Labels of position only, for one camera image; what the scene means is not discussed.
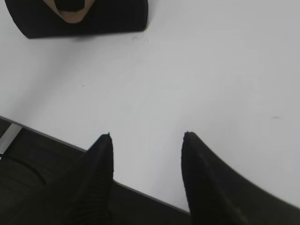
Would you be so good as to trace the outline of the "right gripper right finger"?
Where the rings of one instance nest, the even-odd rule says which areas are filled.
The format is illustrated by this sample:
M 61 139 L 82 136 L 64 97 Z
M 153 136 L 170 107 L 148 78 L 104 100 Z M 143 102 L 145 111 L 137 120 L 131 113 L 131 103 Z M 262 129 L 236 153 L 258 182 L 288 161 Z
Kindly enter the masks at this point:
M 298 225 L 300 210 L 259 188 L 186 132 L 181 173 L 194 225 Z

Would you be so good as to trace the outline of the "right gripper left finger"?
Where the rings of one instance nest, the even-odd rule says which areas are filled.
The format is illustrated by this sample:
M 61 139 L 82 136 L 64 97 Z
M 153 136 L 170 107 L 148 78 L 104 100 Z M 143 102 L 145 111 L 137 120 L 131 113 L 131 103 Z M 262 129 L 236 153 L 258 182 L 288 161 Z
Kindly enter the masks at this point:
M 50 224 L 103 225 L 112 183 L 113 143 L 105 134 L 49 187 Z

